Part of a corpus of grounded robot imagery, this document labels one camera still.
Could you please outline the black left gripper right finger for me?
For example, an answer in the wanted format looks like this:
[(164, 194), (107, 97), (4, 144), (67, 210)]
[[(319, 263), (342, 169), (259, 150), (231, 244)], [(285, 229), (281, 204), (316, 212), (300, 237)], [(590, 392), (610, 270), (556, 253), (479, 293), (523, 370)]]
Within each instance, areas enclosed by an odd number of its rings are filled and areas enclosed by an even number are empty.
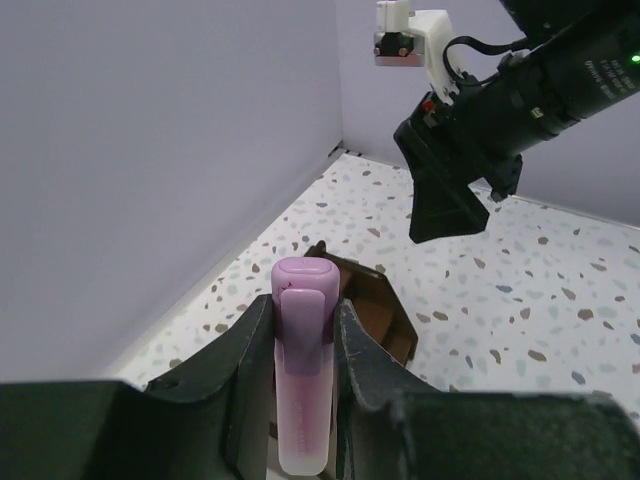
[(636, 479), (639, 433), (614, 400), (441, 392), (335, 310), (340, 479)]

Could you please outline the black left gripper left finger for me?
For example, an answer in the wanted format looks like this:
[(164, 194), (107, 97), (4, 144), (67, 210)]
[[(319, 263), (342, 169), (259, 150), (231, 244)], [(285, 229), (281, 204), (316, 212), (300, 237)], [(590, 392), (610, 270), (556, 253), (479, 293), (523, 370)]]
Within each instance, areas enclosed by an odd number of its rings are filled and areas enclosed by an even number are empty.
[(262, 479), (274, 369), (273, 306), (145, 389), (121, 380), (1, 388), (5, 479)]

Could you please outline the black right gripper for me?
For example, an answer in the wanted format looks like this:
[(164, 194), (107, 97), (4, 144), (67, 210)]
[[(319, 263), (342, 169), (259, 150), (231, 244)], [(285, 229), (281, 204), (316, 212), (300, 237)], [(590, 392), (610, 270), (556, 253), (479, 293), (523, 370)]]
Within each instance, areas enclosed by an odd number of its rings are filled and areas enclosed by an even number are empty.
[(522, 153), (554, 137), (555, 91), (544, 69), (463, 86), (451, 105), (426, 94), (394, 133), (413, 180), (410, 239), (483, 232), (489, 212), (469, 184), (486, 180), (499, 200), (514, 194)]

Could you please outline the brown wooden desk organizer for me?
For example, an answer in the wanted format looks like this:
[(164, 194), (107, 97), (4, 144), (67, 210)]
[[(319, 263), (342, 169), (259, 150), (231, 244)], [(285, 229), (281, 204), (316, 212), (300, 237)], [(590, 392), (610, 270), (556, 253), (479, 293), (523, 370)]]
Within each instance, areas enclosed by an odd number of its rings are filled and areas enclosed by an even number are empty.
[(340, 271), (340, 295), (351, 301), (366, 333), (406, 367), (414, 359), (418, 334), (385, 274), (327, 251), (324, 240), (305, 257), (325, 258)]

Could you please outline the pink highlighter marker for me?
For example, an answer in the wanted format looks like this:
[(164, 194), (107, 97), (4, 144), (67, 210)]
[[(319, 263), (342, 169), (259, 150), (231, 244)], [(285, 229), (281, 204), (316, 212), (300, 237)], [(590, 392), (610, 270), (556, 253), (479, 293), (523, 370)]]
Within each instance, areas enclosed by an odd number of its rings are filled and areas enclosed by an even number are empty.
[(325, 258), (288, 257), (271, 271), (278, 460), (291, 476), (317, 475), (328, 463), (339, 286)]

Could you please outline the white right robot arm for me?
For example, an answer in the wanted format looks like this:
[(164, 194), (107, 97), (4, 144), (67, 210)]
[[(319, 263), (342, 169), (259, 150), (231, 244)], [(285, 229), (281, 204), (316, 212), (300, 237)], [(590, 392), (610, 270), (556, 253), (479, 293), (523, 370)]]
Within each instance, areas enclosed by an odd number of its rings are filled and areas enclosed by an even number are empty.
[(506, 199), (525, 150), (639, 90), (637, 2), (507, 1), (504, 9), (522, 38), (448, 40), (436, 57), (451, 85), (431, 89), (395, 132), (413, 179), (415, 243), (484, 231), (489, 213), (473, 182)]

